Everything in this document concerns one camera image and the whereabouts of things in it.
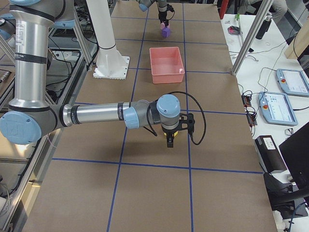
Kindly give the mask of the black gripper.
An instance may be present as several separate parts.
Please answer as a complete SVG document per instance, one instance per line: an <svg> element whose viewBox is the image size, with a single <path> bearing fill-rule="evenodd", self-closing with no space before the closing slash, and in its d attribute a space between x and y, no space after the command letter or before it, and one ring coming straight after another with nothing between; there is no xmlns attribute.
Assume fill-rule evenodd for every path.
<svg viewBox="0 0 309 232"><path fill-rule="evenodd" d="M190 136L193 136L195 130L195 119L192 113L183 114L180 113L179 123L175 128L167 129L162 126L163 132L166 134L167 148L173 148L174 146L174 134L179 131L187 131Z"/></svg>
<svg viewBox="0 0 309 232"><path fill-rule="evenodd" d="M165 6L158 6L158 17L160 23L162 24L165 21L165 26L169 26L169 20L167 19L168 11L174 13L174 8L170 4L166 4Z"/></svg>

